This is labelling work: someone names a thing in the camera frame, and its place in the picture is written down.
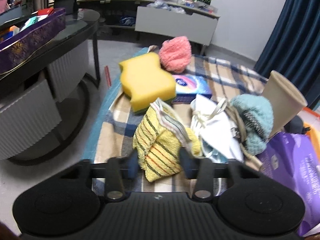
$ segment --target black round cover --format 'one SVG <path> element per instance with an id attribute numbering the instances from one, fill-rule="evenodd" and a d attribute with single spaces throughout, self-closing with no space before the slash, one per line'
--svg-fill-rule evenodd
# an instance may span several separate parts
<path id="1" fill-rule="evenodd" d="M 88 225 L 99 209 L 99 198 L 84 184 L 59 180 L 22 193 L 14 202 L 12 213 L 22 232 L 59 236 Z"/>
<path id="2" fill-rule="evenodd" d="M 305 212 L 302 199 L 272 180 L 244 179 L 218 200 L 223 218 L 250 234 L 271 236 L 295 230 Z"/>

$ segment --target white wall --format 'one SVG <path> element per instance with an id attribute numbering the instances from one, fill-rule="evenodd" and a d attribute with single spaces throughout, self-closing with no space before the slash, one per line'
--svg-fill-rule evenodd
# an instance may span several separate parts
<path id="1" fill-rule="evenodd" d="M 211 4 L 218 8 L 218 15 L 221 16 L 212 43 L 258 60 L 284 2 L 285 0 L 212 0 Z"/>

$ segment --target gray floor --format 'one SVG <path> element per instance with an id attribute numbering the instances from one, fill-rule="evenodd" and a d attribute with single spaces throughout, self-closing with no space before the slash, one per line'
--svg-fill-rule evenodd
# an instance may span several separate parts
<path id="1" fill-rule="evenodd" d="M 118 36 L 111 36 L 108 32 L 100 33 L 98 48 L 101 85 L 97 91 L 91 83 L 87 83 L 91 95 L 89 115 L 83 129 L 68 148 L 55 158 L 35 166 L 17 166 L 7 160 L 0 161 L 0 221 L 5 223 L 14 233 L 20 233 L 12 216 L 12 204 L 17 196 L 28 188 L 80 160 L 101 102 L 107 93 L 104 67 L 106 65 L 109 66 L 111 78 L 114 79 L 120 73 L 118 62 L 130 58 L 131 55 L 142 47 L 154 44 L 160 46 L 163 41 L 168 39 L 167 37 L 151 34 L 141 34 L 140 41 L 136 41 L 135 38 L 135 33 L 130 31 L 121 32 Z M 90 65 L 88 72 L 94 75 L 92 43 L 91 41 L 89 43 Z M 230 56 L 220 51 L 215 52 L 214 49 L 210 50 L 210 56 L 216 56 L 231 62 L 240 60 L 234 55 Z"/>

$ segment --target pink fuzzy cloth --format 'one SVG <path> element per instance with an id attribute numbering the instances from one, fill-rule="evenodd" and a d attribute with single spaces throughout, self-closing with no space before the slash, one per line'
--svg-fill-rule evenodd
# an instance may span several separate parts
<path id="1" fill-rule="evenodd" d="M 186 36 L 165 41 L 159 51 L 161 64 L 167 71 L 181 73 L 191 61 L 191 45 Z"/>

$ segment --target purple plastic bag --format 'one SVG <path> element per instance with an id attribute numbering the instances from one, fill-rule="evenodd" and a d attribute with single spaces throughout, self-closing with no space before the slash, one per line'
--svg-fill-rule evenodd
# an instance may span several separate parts
<path id="1" fill-rule="evenodd" d="M 306 213 L 297 233 L 303 236 L 320 222 L 319 160 L 306 135 L 280 132 L 257 157 L 263 173 L 295 191 L 304 201 Z"/>

